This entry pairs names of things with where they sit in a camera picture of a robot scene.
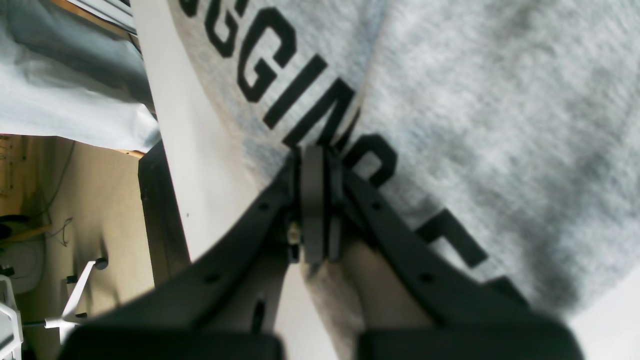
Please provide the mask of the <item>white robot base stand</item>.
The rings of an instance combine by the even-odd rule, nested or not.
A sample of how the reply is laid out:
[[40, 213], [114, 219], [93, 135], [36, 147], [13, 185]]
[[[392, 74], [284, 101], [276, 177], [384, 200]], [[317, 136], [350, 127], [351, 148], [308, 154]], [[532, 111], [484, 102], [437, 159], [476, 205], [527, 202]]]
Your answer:
[[109, 260], [107, 257], [89, 260], [79, 275], [69, 275], [63, 281], [62, 285], [71, 286], [71, 292], [66, 303], [64, 303], [61, 314], [57, 317], [45, 317], [36, 321], [23, 321], [22, 327], [24, 329], [44, 328], [46, 330], [58, 330], [59, 342], [63, 346], [67, 337], [75, 328], [83, 325], [89, 316], [86, 312], [77, 312], [77, 309], [89, 282], [90, 274], [92, 271], [103, 271], [108, 265]]

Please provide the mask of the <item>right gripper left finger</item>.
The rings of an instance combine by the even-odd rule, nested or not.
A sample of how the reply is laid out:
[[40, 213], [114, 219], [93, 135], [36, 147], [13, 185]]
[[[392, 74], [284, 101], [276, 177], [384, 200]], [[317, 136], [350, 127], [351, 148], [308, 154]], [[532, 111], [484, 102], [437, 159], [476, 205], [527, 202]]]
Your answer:
[[215, 245], [176, 277], [74, 330], [60, 360], [283, 360], [288, 268], [326, 259], [326, 148], [293, 150]]

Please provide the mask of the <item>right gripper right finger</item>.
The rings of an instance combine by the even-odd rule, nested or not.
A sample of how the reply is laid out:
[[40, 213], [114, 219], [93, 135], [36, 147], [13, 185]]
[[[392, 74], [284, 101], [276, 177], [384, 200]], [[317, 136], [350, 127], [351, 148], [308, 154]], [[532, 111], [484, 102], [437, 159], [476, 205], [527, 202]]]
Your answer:
[[470, 239], [448, 212], [409, 230], [327, 149], [327, 259], [350, 270], [359, 293], [359, 360], [583, 358], [566, 326], [530, 310], [509, 280], [478, 284], [426, 246], [457, 236]]

